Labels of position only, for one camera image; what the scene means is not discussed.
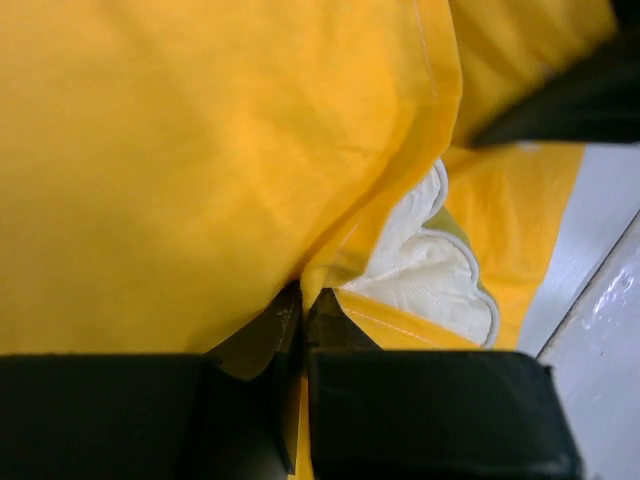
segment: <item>yellow cloth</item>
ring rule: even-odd
[[[0,16],[2,353],[208,350],[300,275],[309,305],[450,141],[445,0]]]
[[[512,348],[551,260],[582,145],[464,149],[508,105],[611,36],[608,0],[452,0],[464,93],[446,206],[469,236],[484,286],[498,302],[496,347]]]

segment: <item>white surface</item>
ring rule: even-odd
[[[542,350],[639,210],[640,147],[588,147],[518,350]]]
[[[640,217],[544,350],[591,476],[640,477]]]

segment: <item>black object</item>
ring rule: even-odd
[[[471,145],[640,141],[640,2],[617,3],[625,19],[621,32],[495,118]]]
[[[547,370],[517,353],[318,351],[322,480],[582,478]]]
[[[292,285],[206,355],[0,357],[0,479],[286,479],[300,317]]]
[[[621,29],[640,22],[640,2],[638,0],[611,0],[611,7]]]
[[[304,358],[317,479],[581,478],[534,360],[382,351],[331,290],[302,323],[294,284],[205,355],[0,357],[0,478],[284,480]]]

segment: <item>seam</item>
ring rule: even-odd
[[[418,339],[418,340],[420,340],[421,342],[426,343],[427,345],[430,345],[430,346],[432,346],[432,347],[435,347],[435,348],[444,348],[444,347],[442,347],[441,345],[435,344],[435,343],[433,343],[432,341],[427,340],[427,339],[426,339],[426,338],[424,338],[424,337],[421,337],[420,335],[416,335],[415,333],[411,333],[411,332],[409,332],[408,330],[404,330],[404,329],[402,329],[402,328],[400,328],[400,327],[396,327],[395,325],[391,325],[391,324],[389,324],[389,323],[383,322],[382,320],[378,320],[377,318],[371,317],[371,316],[369,316],[369,315],[365,315],[364,313],[360,313],[360,312],[358,312],[357,310],[352,310],[352,309],[350,309],[350,308],[345,308],[345,309],[344,309],[344,311],[345,311],[345,312],[348,312],[348,313],[353,313],[353,314],[355,314],[355,315],[360,315],[361,317],[364,317],[364,318],[368,318],[369,320],[371,320],[371,321],[373,321],[373,322],[376,322],[376,323],[378,323],[378,324],[380,324],[380,325],[384,325],[385,327],[389,327],[389,328],[390,328],[390,329],[392,329],[392,330],[396,330],[396,331],[398,331],[398,332],[404,333],[405,335],[408,335],[409,337],[417,338],[417,339]]]
[[[433,75],[433,68],[431,67],[431,57],[429,57],[429,49],[427,48],[427,39],[424,36],[424,28],[422,26],[422,17],[420,16],[420,9],[418,8],[418,2],[413,0],[413,10],[416,15],[416,22],[418,24],[418,30],[420,31],[420,41],[422,43],[422,51],[424,53],[424,59],[427,64],[427,74],[429,75],[429,86],[431,87],[431,93],[435,97],[439,97],[436,90],[436,82]]]
[[[289,308],[287,309],[287,319],[284,322],[284,328],[282,329],[282,333],[284,333],[284,331],[286,330],[286,326],[289,324],[289,320],[291,320],[291,313],[293,312],[293,305],[290,305]],[[276,347],[276,350],[280,350],[280,346],[282,345],[282,341],[284,340],[284,335],[280,335],[280,340],[278,340],[278,346]]]
[[[342,239],[342,242],[340,242],[340,245],[336,247],[336,250],[333,253],[333,258],[331,259],[331,262],[327,262],[326,264],[316,265],[316,268],[326,268],[328,272],[329,270],[335,267],[336,257],[338,256],[338,253],[340,252],[342,247],[344,247],[345,243],[347,243],[349,238],[351,238],[351,235],[353,234],[353,232],[356,231],[356,228],[358,228],[358,226],[360,225],[361,220],[362,220],[362,214],[358,216],[356,223],[353,225],[353,227],[351,227],[351,230],[349,230],[349,233],[345,235],[345,237]],[[327,285],[327,275],[324,276],[324,280],[322,281],[322,287],[324,288],[326,287],[326,285]]]
[[[437,158],[433,163],[432,171],[434,171],[438,177],[440,188],[436,194],[436,199],[433,201],[429,215],[422,222],[423,224],[431,220],[440,211],[440,209],[444,207],[447,196],[449,196],[449,175],[447,174],[447,169],[441,158]]]

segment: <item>white fabric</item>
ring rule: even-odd
[[[454,235],[423,227],[442,208],[447,187],[438,160],[391,212],[365,273],[342,288],[490,346],[498,308],[478,289],[473,254]]]

